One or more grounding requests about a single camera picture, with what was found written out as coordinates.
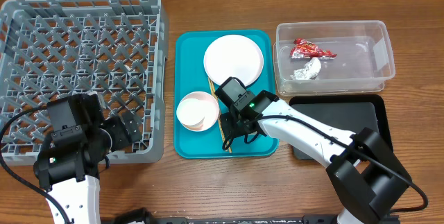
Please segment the white tissue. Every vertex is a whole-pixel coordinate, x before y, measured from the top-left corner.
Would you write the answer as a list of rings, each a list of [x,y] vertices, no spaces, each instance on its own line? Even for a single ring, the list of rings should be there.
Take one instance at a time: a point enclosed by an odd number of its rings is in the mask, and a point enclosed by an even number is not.
[[[318,58],[312,58],[303,68],[293,71],[291,78],[294,80],[313,80],[317,77],[322,64]]]

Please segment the red snack wrapper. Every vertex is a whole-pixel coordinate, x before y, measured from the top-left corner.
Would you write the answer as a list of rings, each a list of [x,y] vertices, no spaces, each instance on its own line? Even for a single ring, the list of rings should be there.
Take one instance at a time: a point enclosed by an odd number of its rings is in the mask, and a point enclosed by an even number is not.
[[[290,58],[292,59],[312,59],[318,58],[320,60],[335,59],[337,54],[328,50],[322,50],[318,45],[305,39],[296,39],[294,41],[295,46],[290,52]]]

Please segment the white paper cup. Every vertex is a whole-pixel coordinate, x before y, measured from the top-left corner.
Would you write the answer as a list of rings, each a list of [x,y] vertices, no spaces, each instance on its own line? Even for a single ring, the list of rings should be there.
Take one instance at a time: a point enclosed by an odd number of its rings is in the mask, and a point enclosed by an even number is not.
[[[191,130],[199,129],[205,119],[200,101],[195,98],[186,98],[181,101],[176,110],[176,116],[184,127]]]

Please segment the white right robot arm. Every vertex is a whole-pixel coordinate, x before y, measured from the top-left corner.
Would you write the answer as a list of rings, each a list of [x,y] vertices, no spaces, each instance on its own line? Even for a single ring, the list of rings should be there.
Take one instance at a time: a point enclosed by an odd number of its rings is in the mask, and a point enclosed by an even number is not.
[[[391,214],[419,212],[429,199],[382,137],[328,126],[291,107],[268,91],[254,95],[235,77],[215,91],[228,108],[229,132],[222,148],[249,134],[280,139],[321,164],[343,205],[337,223],[384,223]]]

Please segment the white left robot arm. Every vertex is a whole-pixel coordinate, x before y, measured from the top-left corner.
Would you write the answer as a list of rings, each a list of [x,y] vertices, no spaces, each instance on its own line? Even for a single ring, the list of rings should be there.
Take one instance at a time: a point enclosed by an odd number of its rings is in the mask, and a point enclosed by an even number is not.
[[[125,111],[106,119],[96,92],[47,104],[53,130],[45,137],[34,174],[49,197],[55,223],[100,223],[99,168],[110,152],[142,139],[136,116]]]

